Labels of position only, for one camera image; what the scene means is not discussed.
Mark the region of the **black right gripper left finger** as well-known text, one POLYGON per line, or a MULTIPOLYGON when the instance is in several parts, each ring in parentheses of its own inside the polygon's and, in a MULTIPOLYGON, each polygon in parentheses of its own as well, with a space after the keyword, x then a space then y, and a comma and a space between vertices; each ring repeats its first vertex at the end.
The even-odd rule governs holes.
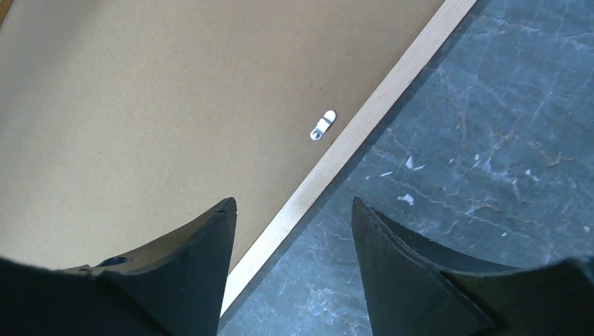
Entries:
POLYGON ((1 260, 2 335, 215 335, 237 203, 96 266, 50 270, 1 260))

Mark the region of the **wooden picture frame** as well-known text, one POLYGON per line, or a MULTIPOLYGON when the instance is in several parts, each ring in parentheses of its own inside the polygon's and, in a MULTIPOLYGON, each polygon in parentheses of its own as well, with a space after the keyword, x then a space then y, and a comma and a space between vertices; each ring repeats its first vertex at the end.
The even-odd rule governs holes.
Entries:
POLYGON ((446 0, 435 11, 345 129, 230 271, 222 314, 228 311, 475 3, 474 0, 446 0))

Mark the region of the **brown backing board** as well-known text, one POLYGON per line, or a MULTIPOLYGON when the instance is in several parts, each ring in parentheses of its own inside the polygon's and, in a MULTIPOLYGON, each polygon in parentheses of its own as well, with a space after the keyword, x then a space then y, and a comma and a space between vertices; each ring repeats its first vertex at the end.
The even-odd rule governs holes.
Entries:
POLYGON ((440 5, 14 1, 1 255, 96 265, 234 197, 236 263, 440 5))

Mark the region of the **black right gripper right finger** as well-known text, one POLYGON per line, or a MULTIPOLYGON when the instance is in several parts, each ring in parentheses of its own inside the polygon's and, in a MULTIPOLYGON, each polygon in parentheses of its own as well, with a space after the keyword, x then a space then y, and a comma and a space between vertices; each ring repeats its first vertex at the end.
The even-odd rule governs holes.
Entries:
POLYGON ((592 335, 593 258, 521 268, 445 247, 354 198, 374 335, 592 335))

